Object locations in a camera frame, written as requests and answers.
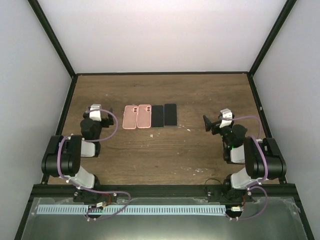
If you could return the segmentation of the blue smartphone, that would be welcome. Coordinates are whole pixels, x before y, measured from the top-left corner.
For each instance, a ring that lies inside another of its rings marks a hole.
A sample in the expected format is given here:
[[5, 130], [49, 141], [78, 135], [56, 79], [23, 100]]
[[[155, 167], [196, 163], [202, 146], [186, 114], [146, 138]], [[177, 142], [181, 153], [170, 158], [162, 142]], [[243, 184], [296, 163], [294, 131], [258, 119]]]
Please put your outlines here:
[[167, 103], [164, 105], [164, 125], [168, 127], [177, 126], [177, 105]]

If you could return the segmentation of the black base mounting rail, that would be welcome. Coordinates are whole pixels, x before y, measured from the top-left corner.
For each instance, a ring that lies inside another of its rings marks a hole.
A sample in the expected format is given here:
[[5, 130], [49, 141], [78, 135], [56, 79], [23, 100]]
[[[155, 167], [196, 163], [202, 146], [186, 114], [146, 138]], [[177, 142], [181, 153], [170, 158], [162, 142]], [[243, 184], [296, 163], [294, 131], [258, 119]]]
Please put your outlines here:
[[[136, 198], [196, 198], [209, 202], [239, 203], [246, 195], [244, 190], [223, 191], [220, 184], [204, 185], [102, 185], [103, 192], [109, 192], [111, 201], [128, 197], [125, 194], [113, 195], [112, 192], [127, 192]], [[93, 204], [107, 201], [108, 197], [99, 193], [78, 190], [71, 185], [36, 184], [33, 186], [30, 199], [34, 198], [73, 198], [75, 202]]]

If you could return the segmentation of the plain pink phone case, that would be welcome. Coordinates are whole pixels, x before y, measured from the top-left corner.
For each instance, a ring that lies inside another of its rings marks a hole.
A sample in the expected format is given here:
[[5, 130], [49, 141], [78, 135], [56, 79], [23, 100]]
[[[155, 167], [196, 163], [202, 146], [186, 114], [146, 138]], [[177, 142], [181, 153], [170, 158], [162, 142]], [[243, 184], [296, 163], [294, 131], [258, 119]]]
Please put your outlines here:
[[150, 104], [140, 104], [138, 106], [137, 127], [139, 129], [148, 129], [151, 127], [152, 106]]

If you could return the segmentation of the black screen smartphone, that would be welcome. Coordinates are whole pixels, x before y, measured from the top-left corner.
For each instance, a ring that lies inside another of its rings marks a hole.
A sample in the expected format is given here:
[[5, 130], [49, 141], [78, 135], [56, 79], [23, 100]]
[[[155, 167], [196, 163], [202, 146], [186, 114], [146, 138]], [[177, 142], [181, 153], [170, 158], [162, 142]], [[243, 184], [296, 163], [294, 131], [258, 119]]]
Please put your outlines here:
[[164, 106], [163, 105], [151, 106], [151, 127], [152, 128], [164, 127]]

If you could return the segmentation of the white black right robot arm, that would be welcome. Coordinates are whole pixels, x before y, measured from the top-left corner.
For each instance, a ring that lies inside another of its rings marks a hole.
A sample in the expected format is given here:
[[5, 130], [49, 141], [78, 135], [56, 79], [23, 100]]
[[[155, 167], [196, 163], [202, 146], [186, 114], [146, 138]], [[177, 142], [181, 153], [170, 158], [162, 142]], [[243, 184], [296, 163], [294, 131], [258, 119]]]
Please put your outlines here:
[[232, 202], [240, 196], [240, 191], [285, 177], [287, 165], [274, 138], [248, 136], [245, 126], [224, 119], [222, 115], [216, 122], [204, 115], [203, 121], [206, 132], [221, 136], [223, 160], [227, 164], [244, 165], [223, 181], [221, 191], [225, 200]]

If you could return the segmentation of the pink ring-stand phone case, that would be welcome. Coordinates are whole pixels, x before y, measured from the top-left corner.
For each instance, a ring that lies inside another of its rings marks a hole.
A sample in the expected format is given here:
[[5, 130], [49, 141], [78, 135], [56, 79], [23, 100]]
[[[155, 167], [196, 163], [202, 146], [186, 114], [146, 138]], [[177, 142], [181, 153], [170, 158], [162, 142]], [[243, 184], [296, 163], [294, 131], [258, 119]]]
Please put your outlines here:
[[123, 112], [122, 128], [125, 130], [134, 130], [137, 128], [138, 106], [126, 105]]

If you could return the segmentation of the light blue slotted strip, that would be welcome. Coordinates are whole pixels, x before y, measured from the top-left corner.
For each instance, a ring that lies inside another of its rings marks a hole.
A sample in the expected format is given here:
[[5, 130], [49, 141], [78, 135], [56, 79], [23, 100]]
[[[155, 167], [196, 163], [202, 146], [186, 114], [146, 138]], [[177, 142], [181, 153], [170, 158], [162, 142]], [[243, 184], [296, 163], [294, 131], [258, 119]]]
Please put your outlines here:
[[[41, 204], [36, 208], [38, 215], [112, 215], [121, 210], [119, 205], [110, 205], [103, 209], [89, 210], [89, 205]], [[224, 205], [128, 205], [121, 215], [200, 215], [223, 216]]]

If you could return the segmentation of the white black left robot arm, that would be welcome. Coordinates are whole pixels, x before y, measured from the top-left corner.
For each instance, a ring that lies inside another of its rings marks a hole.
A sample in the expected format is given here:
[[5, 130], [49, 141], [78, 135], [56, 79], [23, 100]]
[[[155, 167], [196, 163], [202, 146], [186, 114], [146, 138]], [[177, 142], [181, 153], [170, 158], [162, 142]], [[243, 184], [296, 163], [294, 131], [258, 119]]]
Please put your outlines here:
[[88, 107], [80, 122], [81, 134], [53, 135], [50, 138], [41, 162], [42, 173], [73, 184], [84, 190], [89, 201], [97, 202], [102, 196], [100, 181], [81, 166], [81, 159], [99, 156], [101, 141], [112, 137], [101, 138], [102, 129], [113, 125], [117, 130], [118, 120], [112, 109], [104, 110], [100, 104]]

